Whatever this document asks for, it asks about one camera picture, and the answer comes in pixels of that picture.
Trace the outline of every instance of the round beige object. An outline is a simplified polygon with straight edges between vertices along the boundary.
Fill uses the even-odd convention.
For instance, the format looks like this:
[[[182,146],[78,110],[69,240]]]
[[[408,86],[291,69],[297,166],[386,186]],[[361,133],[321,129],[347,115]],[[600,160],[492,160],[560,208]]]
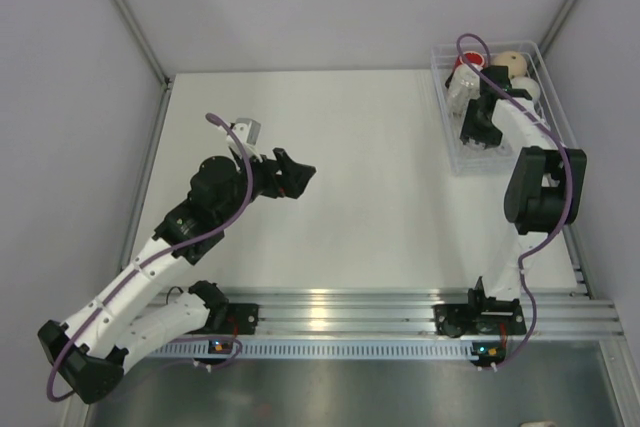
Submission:
[[[509,68],[509,78],[522,77],[527,73],[527,60],[519,52],[508,50],[496,55],[491,65],[504,65]]]

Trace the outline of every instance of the purple cable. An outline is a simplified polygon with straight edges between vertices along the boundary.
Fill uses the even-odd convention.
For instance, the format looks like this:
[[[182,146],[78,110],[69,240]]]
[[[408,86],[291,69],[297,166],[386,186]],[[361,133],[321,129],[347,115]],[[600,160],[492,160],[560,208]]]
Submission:
[[[536,299],[533,296],[533,293],[531,292],[529,287],[527,286],[527,281],[524,276],[524,259],[526,259],[527,257],[531,257],[532,255],[540,252],[547,245],[549,245],[551,241],[555,237],[557,237],[557,235],[560,232],[562,232],[562,227],[564,227],[564,224],[566,223],[567,218],[569,217],[569,211],[571,210],[571,202],[573,201],[573,173],[571,172],[571,164],[569,163],[569,156],[567,155],[567,152],[564,146],[562,145],[562,141],[560,140],[560,138],[556,134],[551,132],[551,130],[547,129],[544,125],[539,123],[538,119],[531,112],[529,112],[520,102],[514,99],[511,95],[507,94],[504,90],[500,88],[500,86],[498,86],[495,82],[493,82],[489,77],[487,77],[478,69],[476,69],[475,66],[471,63],[471,61],[466,58],[461,45],[462,40],[466,37],[471,37],[472,39],[477,40],[482,45],[482,48],[487,54],[487,65],[491,63],[491,52],[489,51],[489,47],[487,46],[487,44],[479,36],[475,34],[470,34],[470,33],[462,34],[460,37],[458,37],[458,40],[456,41],[456,48],[458,50],[458,55],[460,56],[461,60],[465,64],[467,64],[467,66],[471,69],[473,73],[475,73],[482,80],[484,80],[487,83],[487,85],[489,85],[489,87],[491,87],[500,97],[511,102],[511,104],[520,112],[522,112],[529,120],[531,120],[531,122],[533,122],[543,134],[545,134],[547,137],[551,139],[551,141],[555,144],[556,148],[558,149],[558,152],[560,153],[560,157],[562,158],[562,163],[564,164],[564,171],[566,175],[566,197],[564,201],[564,207],[562,209],[562,215],[560,215],[560,219],[558,220],[558,223],[556,224],[555,228],[551,231],[551,233],[547,236],[546,239],[540,242],[540,244],[536,245],[533,249],[528,250],[527,252],[524,252],[520,257],[518,257],[518,268],[520,270],[520,283],[522,284],[523,290],[531,300],[531,309],[532,309],[531,325],[529,326],[529,330],[524,336],[524,339],[522,339],[522,342],[520,342],[520,345],[518,345],[514,349],[514,351],[511,353],[511,355],[509,355],[509,357],[507,357],[500,364],[500,368],[503,368],[509,362],[511,362],[520,352],[522,352],[522,349],[524,349],[525,345],[527,345],[527,343],[529,342],[529,339],[531,339],[531,336],[533,335],[533,332],[536,328],[536,324],[538,323],[538,304],[536,304]]]
[[[236,360],[238,355],[240,355],[242,353],[242,350],[244,349],[244,345],[242,345],[242,342],[240,342],[240,340],[236,337],[225,337],[225,336],[215,336],[215,335],[203,335],[200,337],[186,337],[186,338],[181,338],[181,339],[174,339],[171,341],[171,343],[178,343],[178,342],[198,342],[198,341],[202,341],[202,340],[209,340],[209,341],[220,341],[220,342],[233,342],[235,345],[238,346],[237,349],[235,349],[235,351],[225,359],[224,362],[222,362],[221,364],[216,364],[216,365],[205,365],[205,364],[200,364],[203,365],[205,369],[207,369],[207,367],[209,367],[207,369],[207,371],[211,372],[213,370],[220,370],[220,369],[224,369],[225,367],[228,367],[229,365],[233,364]],[[162,372],[163,370],[169,369],[171,367],[175,367],[176,365],[185,365],[185,364],[191,364],[194,365],[194,362],[197,362],[195,359],[191,360],[191,359],[180,359],[180,360],[175,360],[173,362],[168,362],[164,365],[161,365],[160,367],[153,369],[151,372],[147,373],[144,377],[142,377],[138,382],[136,382],[133,387],[130,387],[129,389],[126,390],[126,392],[118,395],[117,397],[113,397],[113,393],[110,394],[107,397],[107,400],[109,402],[121,402],[123,401],[126,397],[129,396],[129,394],[131,394],[134,390],[140,388],[140,386],[142,386],[142,384],[148,382],[151,378],[155,377],[156,375],[158,375],[160,372]]]
[[[206,234],[202,234],[198,237],[194,237],[193,239],[185,240],[184,242],[180,242],[179,244],[172,245],[171,247],[168,247],[156,254],[153,254],[148,259],[145,259],[140,263],[141,269],[144,269],[151,262],[153,262],[154,260],[157,260],[163,255],[167,255],[175,250],[179,250],[184,247],[197,244],[198,242],[201,242],[203,240],[206,240],[218,235],[220,232],[227,229],[231,224],[233,224],[236,220],[238,220],[238,218],[242,215],[242,213],[247,208],[247,206],[251,203],[251,194],[253,193],[253,172],[251,171],[251,159],[247,154],[247,151],[245,150],[244,146],[242,145],[242,142],[240,141],[240,139],[238,139],[238,137],[233,132],[231,127],[225,124],[220,117],[212,113],[208,113],[205,117],[213,125],[222,127],[227,132],[229,137],[231,137],[231,139],[238,146],[238,150],[240,151],[240,156],[242,157],[242,161],[244,163],[245,172],[247,174],[247,191],[244,195],[244,199],[242,200],[242,204],[240,204],[238,211],[235,214],[233,214],[231,217],[229,217],[222,225],[216,227],[211,232],[207,232]],[[120,283],[116,285],[115,288],[104,298],[104,300],[102,301],[102,304],[106,306],[109,302],[111,302],[113,298],[116,295],[118,295],[118,292],[120,292],[124,288],[124,286],[127,285],[127,283],[131,279],[133,279],[137,274],[138,274],[137,270],[134,270],[131,273],[129,273],[129,275],[127,275],[124,279],[122,279]],[[51,372],[49,373],[49,378],[47,379],[47,398],[51,402],[62,402],[63,400],[73,395],[73,391],[70,391],[64,395],[61,395],[60,397],[56,396],[53,393],[53,383],[56,379],[56,374],[60,370],[63,360],[69,353],[69,350],[71,350],[71,346],[74,345],[76,341],[80,338],[80,336],[89,328],[89,326],[93,323],[96,317],[98,317],[100,312],[102,312],[102,309],[97,308],[91,313],[91,315],[87,318],[87,320],[84,321],[84,323],[80,326],[80,328],[76,331],[76,333],[71,336],[69,341],[65,344],[65,346],[62,348],[62,350],[56,357],[56,360],[53,362],[53,366],[51,367]]]

